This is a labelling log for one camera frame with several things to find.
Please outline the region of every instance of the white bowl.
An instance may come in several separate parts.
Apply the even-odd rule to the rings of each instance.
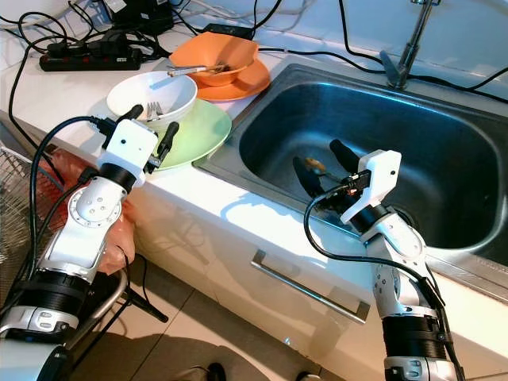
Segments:
[[[155,131],[164,131],[172,121],[180,121],[191,111],[198,87],[186,75],[170,77],[166,71],[150,71],[127,78],[111,89],[106,103],[115,115],[127,113],[133,106],[142,105],[138,121]],[[148,102],[158,102],[163,114],[147,121]]]

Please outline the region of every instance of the green plate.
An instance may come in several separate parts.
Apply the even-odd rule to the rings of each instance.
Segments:
[[[231,124],[231,118],[223,110],[196,99],[190,113],[181,120],[171,151],[157,171],[188,164],[209,154],[229,135]]]

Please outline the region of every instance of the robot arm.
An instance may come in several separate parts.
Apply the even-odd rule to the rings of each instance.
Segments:
[[[135,108],[132,118],[142,110]],[[106,150],[97,161],[98,175],[71,196],[67,222],[45,249],[34,276],[13,285],[21,297],[0,321],[0,379],[60,379],[52,373],[45,378],[45,369],[57,368],[55,363],[67,356],[62,344],[78,328],[77,316],[121,202],[132,187],[143,185],[146,171],[160,165],[179,128],[171,123],[157,150],[162,155],[154,156],[154,132],[129,117],[106,121],[110,128],[102,130]]]
[[[323,203],[341,213],[341,220],[351,223],[360,233],[367,257],[358,260],[375,264],[372,267],[373,293],[383,320],[387,350],[385,379],[464,380],[462,369],[446,356],[447,351],[451,357],[455,354],[444,303],[429,281],[432,276],[425,264],[425,242],[416,230],[382,204],[383,198],[396,185],[400,153],[378,150],[358,159],[338,140],[334,140],[330,148],[353,175],[343,179],[337,188],[346,191],[342,194],[333,190],[327,192],[329,197],[323,198],[326,200]],[[305,172],[302,165],[295,165],[295,170],[307,192],[315,195],[318,187],[310,174],[312,171],[307,168]],[[308,237],[318,251],[332,259],[355,260],[328,253],[317,247],[309,234]]]

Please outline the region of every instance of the orange plate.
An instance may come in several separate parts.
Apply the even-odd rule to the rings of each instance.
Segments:
[[[212,87],[197,82],[198,98],[207,101],[235,101],[260,93],[270,82],[270,72],[266,66],[255,60],[229,85]]]

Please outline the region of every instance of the sink basin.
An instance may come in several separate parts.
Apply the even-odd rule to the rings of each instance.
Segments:
[[[300,211],[310,197],[294,173],[295,156],[313,157],[342,178],[348,173],[329,150],[333,139],[358,156],[401,152],[385,203],[432,247],[438,271],[468,274],[462,280],[470,285],[472,277],[494,282],[508,301],[508,119],[292,64],[233,128],[198,166]]]

